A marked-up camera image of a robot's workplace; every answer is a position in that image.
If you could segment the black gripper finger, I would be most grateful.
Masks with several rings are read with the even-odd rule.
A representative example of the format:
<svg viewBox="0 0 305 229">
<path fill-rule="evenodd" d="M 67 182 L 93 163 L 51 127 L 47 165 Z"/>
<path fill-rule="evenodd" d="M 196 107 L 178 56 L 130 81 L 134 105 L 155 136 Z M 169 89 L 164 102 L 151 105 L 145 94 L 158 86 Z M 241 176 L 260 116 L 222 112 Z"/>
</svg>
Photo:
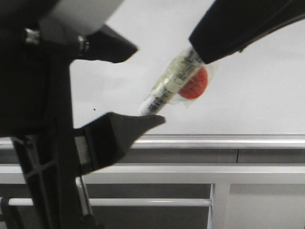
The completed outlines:
<svg viewBox="0 0 305 229">
<path fill-rule="evenodd" d="M 74 129 L 81 173 L 88 174 L 117 163 L 138 138 L 165 122 L 163 116 L 155 114 L 127 116 L 110 112 Z"/>
<path fill-rule="evenodd" d="M 86 38 L 89 46 L 83 53 L 84 60 L 121 63 L 138 51 L 135 44 L 108 25 L 103 25 L 100 30 Z"/>
<path fill-rule="evenodd" d="M 304 18 L 303 0 L 216 0 L 189 41 L 209 64 Z"/>
</svg>

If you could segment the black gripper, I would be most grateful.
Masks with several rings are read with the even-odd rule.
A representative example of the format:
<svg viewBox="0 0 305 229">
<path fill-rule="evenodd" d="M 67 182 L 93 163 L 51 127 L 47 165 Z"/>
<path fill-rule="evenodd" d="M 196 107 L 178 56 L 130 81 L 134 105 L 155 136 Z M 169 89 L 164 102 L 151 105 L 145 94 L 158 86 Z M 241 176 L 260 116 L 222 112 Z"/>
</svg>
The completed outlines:
<svg viewBox="0 0 305 229">
<path fill-rule="evenodd" d="M 45 229 L 97 229 L 75 144 L 70 63 L 89 48 L 63 27 L 0 28 L 0 134 L 12 139 Z"/>
</svg>

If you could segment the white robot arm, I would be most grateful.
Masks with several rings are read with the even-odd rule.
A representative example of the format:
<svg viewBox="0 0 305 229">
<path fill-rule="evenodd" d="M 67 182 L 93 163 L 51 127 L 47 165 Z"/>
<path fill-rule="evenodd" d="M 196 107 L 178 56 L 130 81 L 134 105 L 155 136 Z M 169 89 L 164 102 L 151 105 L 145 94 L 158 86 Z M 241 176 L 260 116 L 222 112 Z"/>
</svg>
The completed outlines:
<svg viewBox="0 0 305 229">
<path fill-rule="evenodd" d="M 137 47 L 105 23 L 120 0 L 0 3 L 0 135 L 9 137 L 45 229 L 98 229 L 82 179 L 123 158 L 159 115 L 106 113 L 73 127 L 70 64 L 120 63 Z"/>
</svg>

